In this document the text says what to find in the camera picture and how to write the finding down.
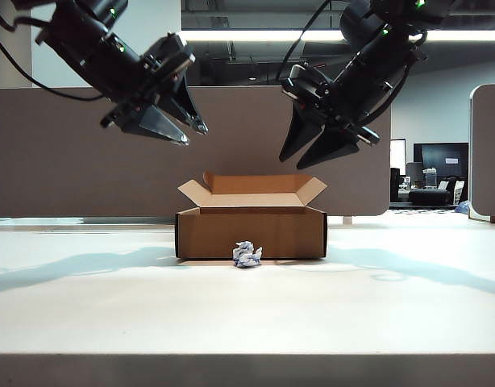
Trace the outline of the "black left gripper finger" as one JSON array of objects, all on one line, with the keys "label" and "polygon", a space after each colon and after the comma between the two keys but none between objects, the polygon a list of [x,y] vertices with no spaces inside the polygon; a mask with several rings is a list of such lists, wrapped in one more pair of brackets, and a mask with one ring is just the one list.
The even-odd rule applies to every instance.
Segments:
[{"label": "black left gripper finger", "polygon": [[202,135],[208,133],[208,128],[190,97],[185,76],[176,82],[174,91],[163,99],[162,110],[196,132]]},{"label": "black left gripper finger", "polygon": [[134,111],[124,123],[124,132],[155,139],[162,139],[177,145],[187,146],[189,138],[173,124],[157,107],[150,105]]}]

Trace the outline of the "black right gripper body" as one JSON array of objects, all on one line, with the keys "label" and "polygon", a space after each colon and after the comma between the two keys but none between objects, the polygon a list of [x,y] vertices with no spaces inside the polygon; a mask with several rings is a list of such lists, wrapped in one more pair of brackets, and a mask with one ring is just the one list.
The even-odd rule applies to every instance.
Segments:
[{"label": "black right gripper body", "polygon": [[293,105],[316,110],[325,116],[324,131],[332,128],[354,135],[366,144],[378,144],[380,136],[364,127],[356,117],[356,111],[340,100],[326,81],[307,81],[303,78],[288,78],[282,82],[282,91],[292,99]]}]

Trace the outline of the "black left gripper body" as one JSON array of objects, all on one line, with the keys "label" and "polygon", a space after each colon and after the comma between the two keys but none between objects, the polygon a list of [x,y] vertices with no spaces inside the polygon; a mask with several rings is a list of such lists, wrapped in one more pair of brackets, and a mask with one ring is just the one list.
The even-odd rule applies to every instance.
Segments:
[{"label": "black left gripper body", "polygon": [[146,79],[140,83],[130,97],[117,103],[102,118],[101,126],[115,125],[124,130],[124,123],[132,112],[150,105],[157,107],[173,124],[180,123],[172,115],[162,110],[162,101],[174,91],[176,82],[185,76],[187,68],[187,56],[175,56],[165,62],[153,61],[152,58],[148,58]]}]

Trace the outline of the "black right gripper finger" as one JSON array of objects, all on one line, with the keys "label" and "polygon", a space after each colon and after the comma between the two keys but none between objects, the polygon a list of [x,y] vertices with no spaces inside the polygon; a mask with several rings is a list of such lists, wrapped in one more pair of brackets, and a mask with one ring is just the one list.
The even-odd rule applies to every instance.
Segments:
[{"label": "black right gripper finger", "polygon": [[325,123],[325,116],[316,110],[293,105],[288,134],[282,146],[279,160],[288,160],[317,136]]},{"label": "black right gripper finger", "polygon": [[349,156],[360,149],[358,139],[344,131],[327,128],[309,147],[297,163],[298,169],[305,169],[322,162]]}]

